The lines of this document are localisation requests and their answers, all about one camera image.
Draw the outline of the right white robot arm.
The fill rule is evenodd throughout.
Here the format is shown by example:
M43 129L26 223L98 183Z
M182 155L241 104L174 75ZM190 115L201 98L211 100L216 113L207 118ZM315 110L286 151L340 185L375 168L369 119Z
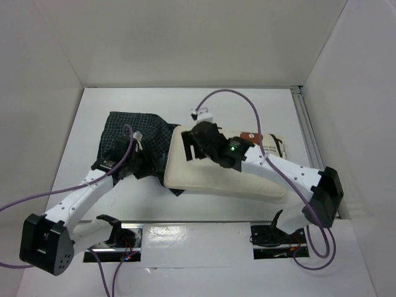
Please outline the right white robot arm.
M215 123L202 122L181 134L186 159L209 158L223 168L267 179L302 200L300 207L277 212L270 227L271 238L285 242L292 233L308 225L331 228L343 199L338 172L308 168L265 152L242 137L225 137Z

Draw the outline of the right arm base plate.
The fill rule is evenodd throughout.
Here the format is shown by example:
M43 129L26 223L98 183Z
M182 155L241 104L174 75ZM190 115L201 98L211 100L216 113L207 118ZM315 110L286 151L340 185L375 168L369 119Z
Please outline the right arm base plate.
M303 228L288 235L270 225L251 225L249 241L255 260L293 258L295 252L296 257L309 257Z

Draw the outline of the dark checked pillowcase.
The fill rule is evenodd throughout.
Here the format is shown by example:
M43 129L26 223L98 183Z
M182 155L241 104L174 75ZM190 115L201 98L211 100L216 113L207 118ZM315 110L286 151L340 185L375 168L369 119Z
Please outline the dark checked pillowcase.
M131 151L113 173L113 183L131 175L136 179L153 176L164 186L170 142L176 127L177 124L168 123L157 114L112 111L101 133L97 158L117 163L133 136Z

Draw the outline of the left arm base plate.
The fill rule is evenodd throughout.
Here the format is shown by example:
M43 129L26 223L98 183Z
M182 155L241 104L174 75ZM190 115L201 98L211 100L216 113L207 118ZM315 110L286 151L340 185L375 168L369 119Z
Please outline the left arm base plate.
M122 232L116 243L101 242L92 246L102 263L140 262L143 224L122 223Z

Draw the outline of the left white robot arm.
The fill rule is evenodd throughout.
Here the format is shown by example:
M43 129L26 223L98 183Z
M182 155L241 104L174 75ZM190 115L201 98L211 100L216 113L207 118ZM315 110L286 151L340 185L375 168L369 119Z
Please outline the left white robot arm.
M88 224L79 222L117 183L138 172L143 164L141 140L139 132L118 137L109 155L97 159L62 201L41 215L29 215L22 228L20 260L57 276L76 254L97 244L131 251L136 235L117 218L101 214Z

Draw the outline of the cream pillow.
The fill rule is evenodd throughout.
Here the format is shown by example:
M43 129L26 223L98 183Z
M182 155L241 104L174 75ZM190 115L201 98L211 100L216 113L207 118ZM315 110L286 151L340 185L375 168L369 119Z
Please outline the cream pillow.
M178 126L173 131L164 175L167 188L270 203L276 203L285 195L286 189L278 184L253 174L222 168L208 158L187 161L181 133L188 130L189 127Z

